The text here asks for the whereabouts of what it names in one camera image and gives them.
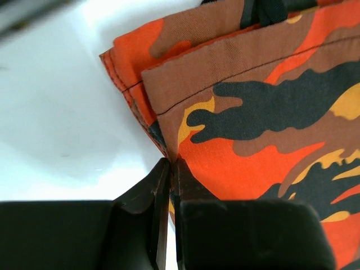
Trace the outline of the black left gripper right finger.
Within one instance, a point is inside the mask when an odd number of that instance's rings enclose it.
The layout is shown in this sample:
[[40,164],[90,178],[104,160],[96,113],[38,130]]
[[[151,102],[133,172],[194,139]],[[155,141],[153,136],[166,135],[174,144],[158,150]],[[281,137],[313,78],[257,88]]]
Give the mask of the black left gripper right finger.
[[179,269],[335,269],[316,212],[281,199],[220,200],[174,165]]

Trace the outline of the orange camouflage trousers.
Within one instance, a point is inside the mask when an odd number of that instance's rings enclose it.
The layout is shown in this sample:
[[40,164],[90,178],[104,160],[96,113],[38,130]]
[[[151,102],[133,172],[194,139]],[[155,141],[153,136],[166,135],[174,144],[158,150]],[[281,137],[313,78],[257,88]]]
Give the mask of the orange camouflage trousers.
[[203,1],[117,37],[100,59],[174,165],[220,200],[317,214],[359,268],[359,2]]

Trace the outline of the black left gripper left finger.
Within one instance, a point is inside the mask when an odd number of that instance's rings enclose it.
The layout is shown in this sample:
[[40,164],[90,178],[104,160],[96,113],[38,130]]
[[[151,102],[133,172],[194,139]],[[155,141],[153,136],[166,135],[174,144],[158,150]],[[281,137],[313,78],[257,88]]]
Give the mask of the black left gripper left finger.
[[1,203],[2,269],[164,269],[170,164],[115,200]]

